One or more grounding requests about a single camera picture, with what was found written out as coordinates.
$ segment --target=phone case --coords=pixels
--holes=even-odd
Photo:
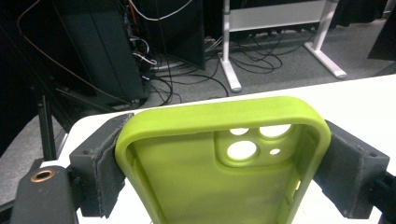
[[[330,139],[293,97],[184,105],[132,117],[116,160],[155,224],[284,224]]]

